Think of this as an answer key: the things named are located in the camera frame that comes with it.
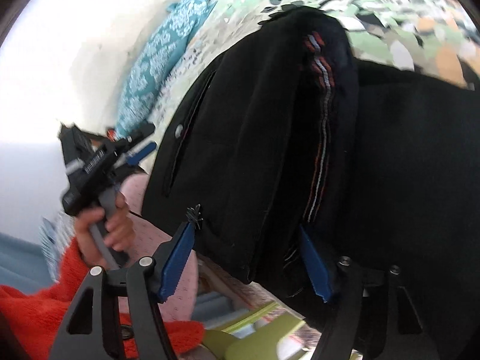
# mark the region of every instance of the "green chair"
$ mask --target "green chair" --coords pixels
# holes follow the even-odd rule
[[[305,323],[294,315],[285,312],[242,339],[229,334],[258,321],[277,307],[276,302],[270,302],[215,330],[207,330],[202,343],[219,360],[278,360],[277,344]],[[299,360],[305,353],[300,350],[289,360]]]

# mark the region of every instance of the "pink fabric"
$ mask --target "pink fabric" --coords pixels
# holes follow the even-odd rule
[[[122,184],[121,192],[130,206],[130,211],[141,213],[143,195],[148,183],[148,175],[132,175]],[[167,242],[171,237],[153,226],[150,222],[130,214],[133,228],[136,233],[134,244],[128,254],[133,261],[141,257],[151,256],[158,245]],[[198,266],[195,252],[191,252],[175,293],[164,303],[160,304],[160,313],[164,321],[189,321],[194,311],[198,286]],[[128,312],[126,298],[119,299],[121,312]]]

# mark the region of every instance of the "button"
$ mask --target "button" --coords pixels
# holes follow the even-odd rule
[[[130,325],[120,325],[121,337],[123,341],[130,340],[134,337],[134,330]]]
[[[180,138],[182,136],[183,126],[179,124],[175,129],[175,138]]]

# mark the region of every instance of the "hand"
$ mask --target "hand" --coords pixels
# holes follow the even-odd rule
[[[115,205],[118,208],[117,212],[105,224],[109,234],[105,237],[104,242],[109,248],[124,251],[131,247],[134,242],[134,226],[131,219],[127,217],[129,207],[121,193],[117,195]],[[102,220],[104,216],[105,210],[101,207],[85,209],[75,219],[74,229],[78,247],[85,263],[88,266],[102,266],[107,269],[107,262],[95,245],[89,231],[90,225]]]

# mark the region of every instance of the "red sweater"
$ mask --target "red sweater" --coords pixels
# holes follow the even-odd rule
[[[32,360],[48,359],[63,315],[88,273],[76,239],[65,252],[60,272],[58,284],[34,295],[0,286],[0,311]],[[122,324],[131,325],[127,314],[121,314],[120,320]],[[203,338],[204,330],[199,322],[165,322],[165,328],[177,354],[195,348]],[[128,358],[138,356],[133,339],[124,341],[124,346]]]

